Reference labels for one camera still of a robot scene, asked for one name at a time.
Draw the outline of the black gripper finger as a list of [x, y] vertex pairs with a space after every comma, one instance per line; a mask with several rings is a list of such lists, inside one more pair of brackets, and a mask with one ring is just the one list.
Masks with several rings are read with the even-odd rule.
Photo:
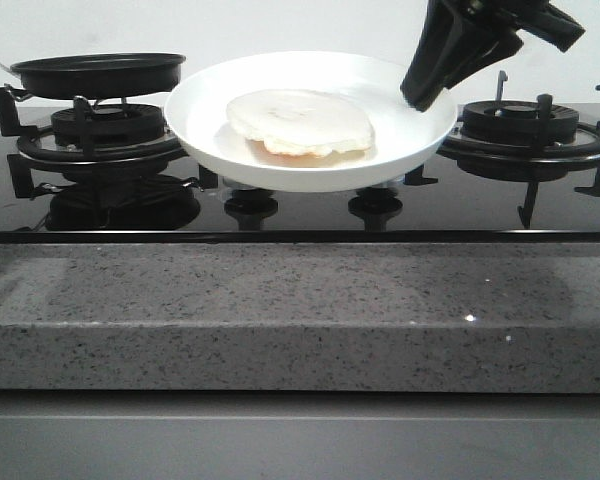
[[452, 54], [453, 70], [444, 81], [444, 87], [455, 87], [486, 67], [513, 56], [522, 46], [523, 41], [514, 30], [496, 32], [484, 38], [464, 36]]
[[454, 59], [465, 35], [458, 1], [429, 1], [420, 40], [400, 90], [406, 102], [426, 111], [451, 83], [461, 60]]

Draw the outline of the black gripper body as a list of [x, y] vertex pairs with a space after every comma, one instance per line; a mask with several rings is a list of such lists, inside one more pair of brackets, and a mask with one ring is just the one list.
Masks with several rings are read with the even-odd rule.
[[518, 40], [524, 30], [566, 52], [585, 33], [571, 16], [550, 1], [443, 1], [470, 38], [501, 42]]

